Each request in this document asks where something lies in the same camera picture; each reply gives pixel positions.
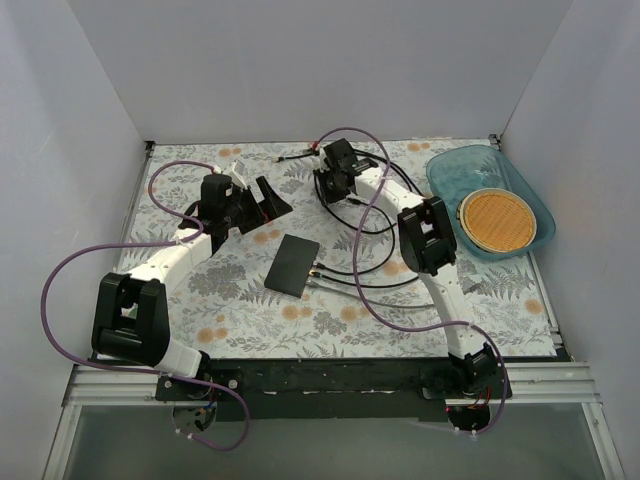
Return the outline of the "black network switch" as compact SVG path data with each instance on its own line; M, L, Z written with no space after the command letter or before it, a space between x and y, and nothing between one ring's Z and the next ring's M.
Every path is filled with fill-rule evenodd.
M286 234L264 280L264 286L301 298L319 247L318 242Z

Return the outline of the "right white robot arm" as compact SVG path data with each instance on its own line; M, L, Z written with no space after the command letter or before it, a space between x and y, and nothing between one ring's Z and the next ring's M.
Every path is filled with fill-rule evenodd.
M479 395L492 382L501 360L488 335L467 321L468 310L456 266L457 243L444 202L404 188L389 176L390 163L380 167L370 159L358 157L345 139L323 148L313 145L312 152L322 164L314 171L321 201L331 204L354 194L367 202L354 238L352 268L358 267L358 244L366 217L377 207L396 220L402 259L426 286L441 322L426 327L391 323L375 312L355 274L355 288L365 308L381 324L396 331L426 333L442 329L454 389L464 397Z

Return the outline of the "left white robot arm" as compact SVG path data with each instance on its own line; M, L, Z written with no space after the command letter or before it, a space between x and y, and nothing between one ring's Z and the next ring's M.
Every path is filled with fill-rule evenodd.
M169 246L124 274L103 277L91 337L95 352L177 375L178 387L190 399L211 392L204 354L172 337L168 297L220 249L231 229L246 234L293 211L263 176L257 185L261 201L231 175L205 176L200 199L181 215Z

